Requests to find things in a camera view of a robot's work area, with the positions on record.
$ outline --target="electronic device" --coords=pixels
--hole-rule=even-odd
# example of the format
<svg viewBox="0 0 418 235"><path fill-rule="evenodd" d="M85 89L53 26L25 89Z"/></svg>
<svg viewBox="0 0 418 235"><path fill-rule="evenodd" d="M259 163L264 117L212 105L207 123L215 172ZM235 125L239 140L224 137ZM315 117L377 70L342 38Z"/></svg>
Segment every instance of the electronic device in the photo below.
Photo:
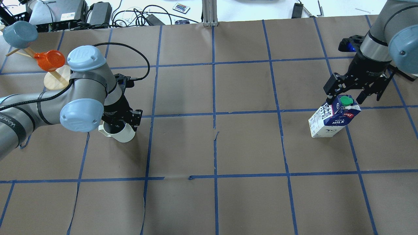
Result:
<svg viewBox="0 0 418 235"><path fill-rule="evenodd" d="M158 19L155 15L150 14L145 18L149 26L158 26L158 25L165 25L160 19Z"/></svg>
<svg viewBox="0 0 418 235"><path fill-rule="evenodd" d="M29 23L38 27L38 32L50 32L74 28L85 22L87 14L85 0L50 0L37 2L33 7Z"/></svg>
<svg viewBox="0 0 418 235"><path fill-rule="evenodd" d="M112 7L110 3L95 3L88 18L88 23L91 25L109 24L110 15L112 14Z"/></svg>
<svg viewBox="0 0 418 235"><path fill-rule="evenodd" d="M11 19L11 23L14 23L17 20L29 21L32 10L27 5L24 4L24 5L8 7L7 10L5 10L5 13L6 15L0 14L0 18L2 18L1 21L5 25L10 25L10 23L7 21L7 18Z"/></svg>
<svg viewBox="0 0 418 235"><path fill-rule="evenodd" d="M186 14L188 10L190 10L190 7L180 4L180 3L176 3L176 5L173 6L173 10Z"/></svg>
<svg viewBox="0 0 418 235"><path fill-rule="evenodd" d="M295 3L293 6L292 19L302 18L303 4Z"/></svg>

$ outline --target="orange plastic cup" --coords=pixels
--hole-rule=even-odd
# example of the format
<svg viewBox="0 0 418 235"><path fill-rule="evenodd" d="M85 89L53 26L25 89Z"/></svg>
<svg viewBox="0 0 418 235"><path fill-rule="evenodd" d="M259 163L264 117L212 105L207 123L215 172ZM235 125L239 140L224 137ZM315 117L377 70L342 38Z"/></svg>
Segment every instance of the orange plastic cup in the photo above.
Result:
<svg viewBox="0 0 418 235"><path fill-rule="evenodd" d="M36 59L39 67L48 72L55 71L65 64L64 55L57 50L35 53L33 57Z"/></svg>

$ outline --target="light blue joint cover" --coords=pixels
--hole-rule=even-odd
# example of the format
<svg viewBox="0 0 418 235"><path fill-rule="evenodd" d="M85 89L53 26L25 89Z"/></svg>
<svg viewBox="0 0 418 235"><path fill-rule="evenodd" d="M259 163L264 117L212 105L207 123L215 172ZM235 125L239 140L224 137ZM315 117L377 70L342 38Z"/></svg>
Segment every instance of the light blue joint cover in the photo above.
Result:
<svg viewBox="0 0 418 235"><path fill-rule="evenodd" d="M67 57L72 71L84 72L97 69L106 63L105 57L94 46L79 46L72 50Z"/></svg>
<svg viewBox="0 0 418 235"><path fill-rule="evenodd" d="M38 31L36 26L29 22L16 21L3 30L3 36L4 40L12 47L25 49L38 39Z"/></svg>
<svg viewBox="0 0 418 235"><path fill-rule="evenodd" d="M103 104L95 99L73 100L62 108L59 121L68 130L89 132L99 127L103 111Z"/></svg>
<svg viewBox="0 0 418 235"><path fill-rule="evenodd" d="M0 97L0 105L1 105L1 103L3 103L3 101L4 101L5 99L7 99L7 97L8 97L8 96L5 96L5 97Z"/></svg>
<svg viewBox="0 0 418 235"><path fill-rule="evenodd" d="M418 73L418 25L396 33L389 43L389 54L396 66L410 74Z"/></svg>

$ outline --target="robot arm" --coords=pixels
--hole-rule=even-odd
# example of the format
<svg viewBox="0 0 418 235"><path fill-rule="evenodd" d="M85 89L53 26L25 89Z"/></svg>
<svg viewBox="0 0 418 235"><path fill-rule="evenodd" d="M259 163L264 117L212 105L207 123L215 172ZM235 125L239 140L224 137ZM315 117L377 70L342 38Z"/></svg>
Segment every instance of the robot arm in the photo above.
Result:
<svg viewBox="0 0 418 235"><path fill-rule="evenodd" d="M43 125L61 123L72 131L89 132L103 119L102 133L124 130L125 142L134 137L142 110L129 107L126 77L116 78L94 46L74 49L67 60L73 73L64 90L0 98L0 160Z"/></svg>
<svg viewBox="0 0 418 235"><path fill-rule="evenodd" d="M391 77L384 72L393 60L404 72L418 74L418 0L388 0L365 37L352 36L340 43L340 51L357 53L345 75L333 73L324 86L327 102L350 89L363 89L357 102L371 94L379 100Z"/></svg>

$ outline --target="wooden stand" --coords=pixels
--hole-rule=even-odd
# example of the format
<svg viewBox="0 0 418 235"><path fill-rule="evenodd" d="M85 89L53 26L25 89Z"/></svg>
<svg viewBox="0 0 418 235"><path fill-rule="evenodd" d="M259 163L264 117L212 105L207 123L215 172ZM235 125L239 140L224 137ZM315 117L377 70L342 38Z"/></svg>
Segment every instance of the wooden stand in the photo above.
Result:
<svg viewBox="0 0 418 235"><path fill-rule="evenodd" d="M1 32L3 32L4 28L5 28L4 25L0 25L0 31ZM35 56L35 53L36 53L30 47L23 49L27 54L20 53L20 52L18 52L19 50L20 49L15 49L15 50L7 53L6 56L11 56L14 53L17 53L17 54L20 54L20 55L23 55L23 56L28 56L28 57L33 58ZM58 68L55 71L48 72L45 75L43 83L48 90L59 90L59 89L63 89L64 87L68 86L69 79L70 79L70 67L68 65L64 65L63 67Z"/></svg>
<svg viewBox="0 0 418 235"><path fill-rule="evenodd" d="M61 90L68 86L70 80L70 66L64 65L53 72L48 72L43 84L48 90Z"/></svg>

